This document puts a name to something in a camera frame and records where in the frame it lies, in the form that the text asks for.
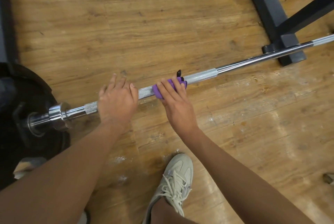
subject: person's left arm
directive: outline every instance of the person's left arm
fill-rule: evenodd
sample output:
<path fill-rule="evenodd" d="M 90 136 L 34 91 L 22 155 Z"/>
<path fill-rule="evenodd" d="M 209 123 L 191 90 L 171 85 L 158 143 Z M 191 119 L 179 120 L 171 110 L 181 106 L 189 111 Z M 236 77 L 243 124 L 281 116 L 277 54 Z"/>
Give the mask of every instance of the person's left arm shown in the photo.
<path fill-rule="evenodd" d="M 111 148 L 136 111 L 138 90 L 116 75 L 99 92 L 101 124 L 0 192 L 0 223 L 77 223 Z"/>

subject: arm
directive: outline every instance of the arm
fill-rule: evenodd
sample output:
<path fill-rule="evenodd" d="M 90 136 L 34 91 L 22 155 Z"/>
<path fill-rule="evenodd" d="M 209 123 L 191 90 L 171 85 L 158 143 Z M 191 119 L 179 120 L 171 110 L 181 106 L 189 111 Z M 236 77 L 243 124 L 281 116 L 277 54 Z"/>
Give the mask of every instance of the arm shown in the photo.
<path fill-rule="evenodd" d="M 177 92 L 165 79 L 157 83 L 164 97 L 162 103 L 170 124 L 207 169 L 244 223 L 312 224 L 294 204 L 222 150 L 198 128 L 184 85 L 180 85 L 176 78 L 172 80 Z"/>
<path fill-rule="evenodd" d="M 99 92 L 101 124 L 78 143 L 0 192 L 1 223 L 77 223 L 111 147 L 138 104 L 138 90 L 116 75 Z"/>

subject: forearm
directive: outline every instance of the forearm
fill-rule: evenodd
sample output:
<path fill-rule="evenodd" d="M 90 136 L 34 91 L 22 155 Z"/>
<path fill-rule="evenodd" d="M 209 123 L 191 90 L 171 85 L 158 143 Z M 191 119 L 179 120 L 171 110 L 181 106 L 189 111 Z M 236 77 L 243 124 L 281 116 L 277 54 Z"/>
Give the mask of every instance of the forearm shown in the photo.
<path fill-rule="evenodd" d="M 101 124 L 0 192 L 0 222 L 76 223 L 121 131 Z"/>
<path fill-rule="evenodd" d="M 227 154 L 202 131 L 183 140 L 245 223 L 313 223 L 270 184 Z"/>

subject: person's left hand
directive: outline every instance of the person's left hand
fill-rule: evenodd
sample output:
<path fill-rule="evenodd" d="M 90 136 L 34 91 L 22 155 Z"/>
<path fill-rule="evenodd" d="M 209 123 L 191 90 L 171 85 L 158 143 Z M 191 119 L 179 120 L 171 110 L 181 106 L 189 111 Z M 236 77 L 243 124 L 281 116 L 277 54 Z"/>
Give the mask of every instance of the person's left hand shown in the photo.
<path fill-rule="evenodd" d="M 111 123 L 125 129 L 138 106 L 138 89 L 122 77 L 116 83 L 114 74 L 109 85 L 99 91 L 98 112 L 101 123 Z"/>

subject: person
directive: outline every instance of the person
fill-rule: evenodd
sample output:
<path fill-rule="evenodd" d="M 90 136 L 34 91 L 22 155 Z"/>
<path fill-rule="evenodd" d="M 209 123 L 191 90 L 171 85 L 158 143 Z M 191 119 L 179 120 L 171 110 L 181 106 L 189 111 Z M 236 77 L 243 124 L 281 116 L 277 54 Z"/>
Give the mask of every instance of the person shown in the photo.
<path fill-rule="evenodd" d="M 313 223 L 270 184 L 227 154 L 198 127 L 184 84 L 172 78 L 176 91 L 157 83 L 167 118 L 186 146 L 202 162 L 244 223 Z M 99 92 L 101 123 L 79 142 L 0 192 L 1 223 L 77 223 L 104 162 L 135 113 L 138 90 L 114 74 Z M 167 165 L 143 223 L 187 224 L 183 201 L 193 179 L 193 165 L 177 154 Z"/>

